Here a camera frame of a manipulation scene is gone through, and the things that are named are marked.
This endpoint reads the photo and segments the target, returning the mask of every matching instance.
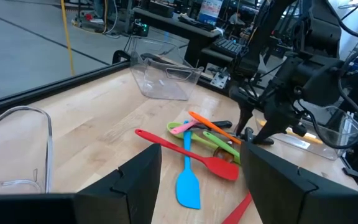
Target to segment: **wooden tabletop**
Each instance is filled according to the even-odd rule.
[[[141,128],[182,145],[171,136],[166,125],[191,119],[189,110],[212,120],[239,119],[237,103],[218,93],[196,86],[188,101],[155,100],[143,96],[129,69],[78,86],[38,101],[32,106],[45,110],[53,123],[53,192],[77,192],[125,163],[150,143],[134,134]],[[255,127],[255,119],[248,126]],[[266,150],[358,190],[345,176],[340,160],[330,161],[276,141]],[[192,151],[211,156],[212,150],[197,143]],[[240,171],[230,182],[210,173],[202,163],[192,160],[193,172],[201,189],[201,210],[182,207],[176,200],[175,183],[183,170],[183,156],[162,149],[160,188],[153,223],[221,223],[245,197],[247,189]],[[252,202],[241,223],[262,223]]]

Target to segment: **gray floor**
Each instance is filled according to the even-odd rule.
[[[24,0],[31,4],[0,0],[0,97],[45,85],[70,76],[68,51],[64,46],[45,40],[33,33],[66,45],[62,11],[50,3],[59,0]],[[75,12],[67,11],[72,49],[103,63],[73,52],[76,74],[85,73],[111,63],[116,50],[123,49],[127,37],[112,39],[92,34],[71,25]],[[181,46],[188,40],[151,28],[149,37]],[[184,55],[185,48],[180,50]]]

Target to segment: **orange handle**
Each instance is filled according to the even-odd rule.
[[[226,133],[225,131],[223,131],[222,129],[220,129],[218,126],[216,126],[215,124],[213,124],[212,122],[208,121],[208,119],[202,117],[199,114],[194,113],[193,111],[189,111],[190,116],[192,116],[194,119],[196,119],[197,121],[203,123],[205,126],[215,130],[216,132],[218,132],[219,134],[223,134],[224,136],[228,137],[230,140],[232,140],[233,142],[237,143],[237,144],[241,144],[241,141],[238,140],[237,138],[231,136],[230,134]]]

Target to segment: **black frame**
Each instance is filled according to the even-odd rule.
[[[129,56],[122,54],[122,51],[120,50],[114,53],[112,62],[112,65],[108,67],[99,68],[80,75],[75,75],[74,77],[65,78],[57,82],[49,83],[10,96],[2,97],[0,98],[0,114],[14,106],[28,105],[49,96],[56,95],[82,84],[105,77],[114,72],[129,68],[129,65],[131,64]]]

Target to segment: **clear plastic bin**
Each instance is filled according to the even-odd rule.
[[[334,108],[334,111],[339,110],[334,106],[328,106],[319,109],[316,107],[314,109],[314,113],[318,113],[318,110],[330,111],[330,108]],[[255,113],[254,116],[257,128],[260,131],[265,123],[265,118],[262,113]],[[304,137],[300,137],[293,133],[291,128],[287,128],[288,134],[274,134],[272,137],[330,160],[336,160],[346,151],[346,149],[338,150],[325,145],[316,134],[316,131],[314,130],[313,124],[311,122],[304,119],[302,119],[301,122],[308,130],[308,133]],[[321,133],[326,138],[328,138],[331,143],[344,146],[357,136],[358,122],[345,112],[338,112],[336,124],[337,125],[335,126],[337,128],[334,129],[328,129],[323,126],[319,126]]]
[[[192,68],[171,43],[134,36],[129,52],[131,72],[150,98],[188,100],[203,71]]]
[[[48,193],[51,168],[49,115],[29,106],[0,115],[0,194]]]

